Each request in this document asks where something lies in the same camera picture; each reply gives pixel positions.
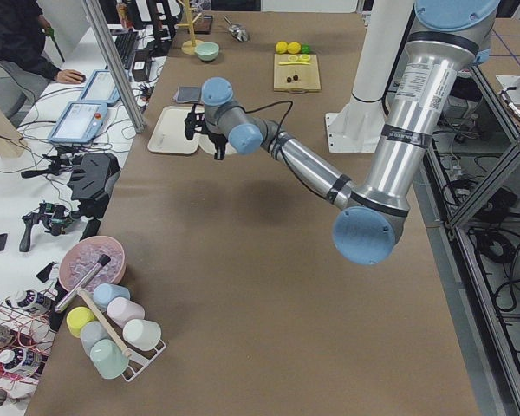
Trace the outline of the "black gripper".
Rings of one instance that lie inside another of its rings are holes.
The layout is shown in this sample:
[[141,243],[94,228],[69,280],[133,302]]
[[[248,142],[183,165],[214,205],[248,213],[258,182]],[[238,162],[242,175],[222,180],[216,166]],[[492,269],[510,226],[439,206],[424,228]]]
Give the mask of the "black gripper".
[[185,117],[185,138],[192,140],[196,133],[207,135],[214,145],[214,159],[223,160],[226,151],[226,138],[222,134],[216,134],[206,124],[205,114],[197,112],[198,103],[191,107],[191,111]]

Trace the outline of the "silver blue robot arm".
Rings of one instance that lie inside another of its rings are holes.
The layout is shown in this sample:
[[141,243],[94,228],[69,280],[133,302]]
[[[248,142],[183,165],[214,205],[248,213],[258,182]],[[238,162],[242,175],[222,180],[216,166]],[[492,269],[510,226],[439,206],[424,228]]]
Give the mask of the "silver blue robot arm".
[[490,46],[496,1],[417,1],[406,40],[408,64],[382,127],[365,182],[357,185],[302,145],[277,122],[252,117],[221,77],[201,88],[203,113],[185,118],[185,136],[205,134],[223,153],[259,148],[286,165],[314,194],[340,208],[333,225],[336,249],[349,261],[385,260],[398,243],[410,210],[406,195],[458,71],[481,62]]

